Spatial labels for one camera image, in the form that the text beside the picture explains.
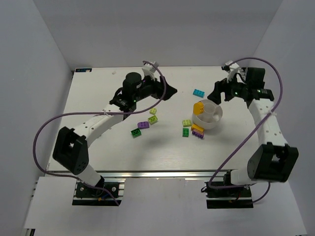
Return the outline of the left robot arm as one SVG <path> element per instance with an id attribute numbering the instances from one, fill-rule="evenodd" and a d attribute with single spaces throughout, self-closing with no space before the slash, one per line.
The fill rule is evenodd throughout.
<path id="1" fill-rule="evenodd" d="M 74 128 L 63 127 L 57 135 L 52 157 L 85 184 L 103 187 L 104 178 L 89 164 L 90 145 L 112 126 L 122 122 L 136 109 L 136 103 L 149 96 L 168 100 L 177 92 L 163 80 L 139 73 L 126 75 L 119 88 L 101 115 Z"/>

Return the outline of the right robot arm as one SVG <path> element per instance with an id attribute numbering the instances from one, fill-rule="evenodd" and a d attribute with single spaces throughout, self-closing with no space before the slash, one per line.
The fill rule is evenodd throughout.
<path id="1" fill-rule="evenodd" d="M 299 152 L 284 138 L 277 117 L 276 103 L 271 90 L 265 89 L 265 69 L 225 65 L 228 76 L 215 83 L 208 99 L 219 105 L 221 94 L 225 101 L 234 97 L 243 99 L 255 123 L 254 133 L 259 147 L 245 167 L 228 171 L 224 188 L 236 188 L 258 182 L 286 182 L 297 161 Z"/>

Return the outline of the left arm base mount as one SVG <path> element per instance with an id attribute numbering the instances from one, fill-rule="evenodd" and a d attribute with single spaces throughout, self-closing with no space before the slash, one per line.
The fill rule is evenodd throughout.
<path id="1" fill-rule="evenodd" d="M 123 199 L 125 179 L 105 178 L 102 188 L 110 192 L 115 200 L 106 191 L 92 189 L 79 181 L 76 182 L 72 205 L 117 207 Z"/>

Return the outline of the purple butterfly lego brick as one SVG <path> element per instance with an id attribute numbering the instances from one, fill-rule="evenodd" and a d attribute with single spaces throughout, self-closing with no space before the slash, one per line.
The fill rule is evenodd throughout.
<path id="1" fill-rule="evenodd" d="M 200 139 L 204 138 L 204 134 L 203 133 L 199 133 L 199 132 L 197 132 L 195 130 L 192 131 L 192 135 L 194 135 L 194 136 L 196 136 L 196 137 L 198 137 Z"/>

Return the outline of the orange long lego brick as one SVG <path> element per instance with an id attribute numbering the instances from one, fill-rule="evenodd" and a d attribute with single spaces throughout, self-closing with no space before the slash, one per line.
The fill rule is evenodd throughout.
<path id="1" fill-rule="evenodd" d="M 193 124 L 193 125 L 191 126 L 191 130 L 192 130 L 192 131 L 195 131 L 195 132 L 198 132 L 198 133 L 200 133 L 200 134 L 204 133 L 204 129 L 203 129 L 202 127 L 196 125 L 196 124 Z"/>

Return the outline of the yellow butterfly lego brick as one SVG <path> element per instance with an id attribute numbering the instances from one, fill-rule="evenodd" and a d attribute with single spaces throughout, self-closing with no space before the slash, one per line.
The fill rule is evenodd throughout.
<path id="1" fill-rule="evenodd" d="M 197 102 L 193 106 L 193 114 L 194 115 L 200 115 L 204 111 L 204 104 L 202 102 Z"/>

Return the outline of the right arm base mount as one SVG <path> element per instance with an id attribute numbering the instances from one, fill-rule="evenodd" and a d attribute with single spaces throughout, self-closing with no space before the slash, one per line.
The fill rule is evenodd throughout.
<path id="1" fill-rule="evenodd" d="M 205 186 L 201 188 L 201 193 L 206 194 L 207 209 L 244 209 L 253 208 L 251 184 L 245 187 L 217 189 Z"/>

